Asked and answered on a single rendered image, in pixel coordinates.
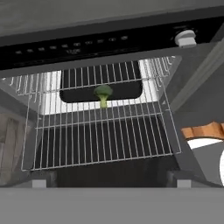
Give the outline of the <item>brown wooden board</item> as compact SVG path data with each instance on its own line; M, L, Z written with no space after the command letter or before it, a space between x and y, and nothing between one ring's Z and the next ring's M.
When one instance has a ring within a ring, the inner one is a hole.
M224 122L210 122L207 125L185 127L181 131L187 140L196 138L214 138L224 140Z

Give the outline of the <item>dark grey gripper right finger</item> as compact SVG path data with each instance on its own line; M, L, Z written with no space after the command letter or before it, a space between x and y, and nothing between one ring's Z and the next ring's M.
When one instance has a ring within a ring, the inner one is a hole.
M216 184L197 178L192 174L185 174L179 171L168 171L166 186L176 188L211 188L216 187Z

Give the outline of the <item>grey cupboard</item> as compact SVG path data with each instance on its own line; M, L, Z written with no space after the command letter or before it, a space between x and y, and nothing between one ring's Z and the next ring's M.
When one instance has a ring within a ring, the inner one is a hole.
M224 122L224 38L171 100L171 109L180 127Z

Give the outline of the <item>white and grey round dish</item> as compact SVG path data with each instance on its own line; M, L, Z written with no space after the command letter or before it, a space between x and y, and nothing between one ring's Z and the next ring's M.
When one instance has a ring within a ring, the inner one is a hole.
M198 138L187 143L206 180L224 186L224 140Z

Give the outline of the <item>green broccoli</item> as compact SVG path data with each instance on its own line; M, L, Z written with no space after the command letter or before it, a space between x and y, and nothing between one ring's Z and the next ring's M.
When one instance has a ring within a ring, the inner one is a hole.
M107 99L113 94L113 89L108 85L100 85L94 89L94 94L100 99L102 109L107 107Z

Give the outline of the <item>white oven door with window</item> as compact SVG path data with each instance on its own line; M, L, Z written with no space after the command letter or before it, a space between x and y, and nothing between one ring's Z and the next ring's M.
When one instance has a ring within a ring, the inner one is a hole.
M113 94L107 99L107 107L134 106L140 103L153 103L159 99L157 84L161 80L154 77L139 84L110 85ZM94 94L95 87L83 90L65 90L44 94L40 101L41 113L45 116L94 110L100 107L100 99Z

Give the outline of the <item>light wood cupboard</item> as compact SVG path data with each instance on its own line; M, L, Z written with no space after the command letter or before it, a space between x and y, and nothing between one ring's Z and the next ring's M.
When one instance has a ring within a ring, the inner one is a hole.
M0 114L0 184L10 181L22 152L25 124Z

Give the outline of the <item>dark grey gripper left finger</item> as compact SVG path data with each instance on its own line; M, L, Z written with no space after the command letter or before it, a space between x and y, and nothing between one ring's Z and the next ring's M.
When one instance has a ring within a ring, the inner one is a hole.
M24 180L15 184L16 188L54 188L57 186L56 171L38 171L32 172Z

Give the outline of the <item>white oven knob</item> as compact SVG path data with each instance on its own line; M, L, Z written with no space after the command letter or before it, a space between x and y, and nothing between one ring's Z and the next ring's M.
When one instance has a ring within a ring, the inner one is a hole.
M193 30L184 30L175 37L175 43L180 48L194 47L196 43L196 34Z

